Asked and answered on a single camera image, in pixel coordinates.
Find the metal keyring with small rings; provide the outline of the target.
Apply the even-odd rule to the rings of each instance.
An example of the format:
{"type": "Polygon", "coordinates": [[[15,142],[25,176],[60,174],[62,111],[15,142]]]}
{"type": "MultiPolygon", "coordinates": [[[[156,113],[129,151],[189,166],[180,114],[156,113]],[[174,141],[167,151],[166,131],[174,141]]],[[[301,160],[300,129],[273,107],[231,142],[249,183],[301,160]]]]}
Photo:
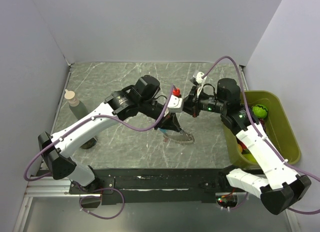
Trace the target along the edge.
{"type": "Polygon", "coordinates": [[[172,141],[177,144],[181,145],[187,145],[187,144],[193,144],[195,142],[194,136],[191,133],[188,133],[184,130],[181,130],[180,132],[173,132],[173,134],[163,133],[163,137],[167,141],[172,141]]]}

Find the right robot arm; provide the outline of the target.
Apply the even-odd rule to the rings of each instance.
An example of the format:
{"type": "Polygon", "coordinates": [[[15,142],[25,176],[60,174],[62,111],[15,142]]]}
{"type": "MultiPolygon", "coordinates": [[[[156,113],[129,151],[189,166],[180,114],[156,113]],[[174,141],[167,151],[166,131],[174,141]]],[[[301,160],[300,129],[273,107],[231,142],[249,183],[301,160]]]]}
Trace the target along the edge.
{"type": "Polygon", "coordinates": [[[249,109],[241,85],[234,79],[223,78],[214,95],[203,92],[203,79],[191,79],[193,87],[183,100],[183,110],[197,117],[201,111],[220,114],[223,124],[253,155],[264,177],[229,166],[222,170],[218,185],[223,191],[239,188],[258,197],[264,207],[278,215],[298,202],[311,186],[306,175],[300,175],[286,164],[272,145],[259,119],[249,109]]]}

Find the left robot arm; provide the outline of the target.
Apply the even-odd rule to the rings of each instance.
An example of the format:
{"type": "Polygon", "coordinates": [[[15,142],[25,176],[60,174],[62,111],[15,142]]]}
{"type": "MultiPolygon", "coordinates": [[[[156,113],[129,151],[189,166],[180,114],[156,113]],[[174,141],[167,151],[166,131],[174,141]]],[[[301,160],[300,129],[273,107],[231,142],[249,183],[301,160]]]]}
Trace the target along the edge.
{"type": "Polygon", "coordinates": [[[180,132],[176,113],[182,112],[183,99],[174,95],[176,88],[173,86],[162,105],[155,99],[159,90],[160,82],[145,75],[136,84],[113,92],[95,110],[68,128],[52,135],[41,133],[38,136],[41,156],[53,179],[69,178],[79,183],[87,193],[95,192],[99,181],[93,169],[73,159],[74,152],[100,132],[116,123],[125,124],[127,118],[138,113],[153,118],[154,124],[146,128],[125,124],[126,127],[138,132],[159,128],[180,132]]]}

